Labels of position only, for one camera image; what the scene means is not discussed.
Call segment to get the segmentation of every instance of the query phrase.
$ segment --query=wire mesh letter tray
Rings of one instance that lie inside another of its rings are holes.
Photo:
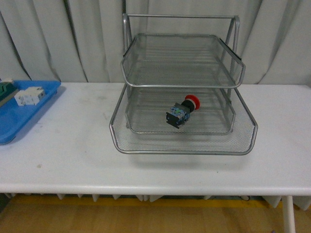
[[[139,33],[132,39],[130,17],[231,21],[225,42],[209,34]],[[217,155],[252,150],[258,126],[237,90],[245,72],[236,55],[239,25],[237,16],[123,14],[125,85],[109,125],[117,150]],[[178,129],[166,123],[165,113],[186,94],[196,95],[201,107]]]

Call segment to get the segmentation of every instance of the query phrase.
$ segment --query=blue plastic tray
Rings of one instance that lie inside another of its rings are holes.
[[[57,81],[14,81],[19,90],[30,86],[41,86],[45,97],[37,105],[18,106],[12,98],[0,107],[0,145],[11,142],[26,123],[56,94],[60,82]]]

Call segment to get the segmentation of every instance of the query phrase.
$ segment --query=metal frame handle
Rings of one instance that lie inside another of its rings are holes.
[[[234,37],[233,37],[233,48],[232,50],[237,52],[238,37],[239,37],[239,28],[240,28],[240,18],[238,16],[177,16],[177,15],[137,15],[137,14],[126,14],[123,13],[123,49],[124,53],[127,51],[129,45],[132,43],[132,31],[130,24],[130,17],[153,17],[153,18],[218,18],[218,19],[231,19],[230,26],[228,29],[227,37],[225,43],[228,45],[233,26]]]

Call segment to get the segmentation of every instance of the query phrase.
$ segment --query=wooden floor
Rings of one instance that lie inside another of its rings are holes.
[[[311,209],[295,208],[297,233],[311,233]],[[0,214],[0,233],[276,233],[281,205],[264,201],[17,196]]]

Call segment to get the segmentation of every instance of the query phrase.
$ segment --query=white table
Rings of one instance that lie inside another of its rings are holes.
[[[239,88],[259,125],[245,156],[119,153],[108,125],[122,87],[63,83],[0,146],[0,193],[311,196],[309,87]]]

